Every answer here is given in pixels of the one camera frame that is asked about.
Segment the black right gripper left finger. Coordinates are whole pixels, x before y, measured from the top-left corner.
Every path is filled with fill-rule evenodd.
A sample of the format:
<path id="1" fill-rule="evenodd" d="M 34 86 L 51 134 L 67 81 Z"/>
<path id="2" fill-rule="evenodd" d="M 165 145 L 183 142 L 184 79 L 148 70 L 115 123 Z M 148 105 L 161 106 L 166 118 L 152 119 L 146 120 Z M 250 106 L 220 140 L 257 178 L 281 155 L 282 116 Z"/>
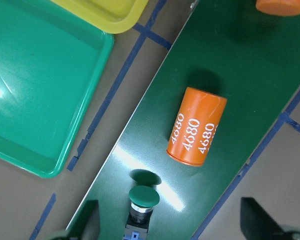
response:
<path id="1" fill-rule="evenodd" d="M 100 235 L 100 211 L 98 200 L 88 200 L 68 229 L 66 240 L 97 240 Z"/>

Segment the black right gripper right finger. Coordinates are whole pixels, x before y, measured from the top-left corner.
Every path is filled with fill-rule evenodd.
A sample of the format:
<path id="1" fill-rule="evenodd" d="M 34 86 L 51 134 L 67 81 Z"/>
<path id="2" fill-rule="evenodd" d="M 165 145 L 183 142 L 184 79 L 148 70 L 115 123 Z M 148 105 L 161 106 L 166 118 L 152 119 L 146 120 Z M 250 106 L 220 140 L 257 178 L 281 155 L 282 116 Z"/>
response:
<path id="1" fill-rule="evenodd" d="M 240 229 L 246 240 L 292 239 L 253 197 L 241 198 Z"/>

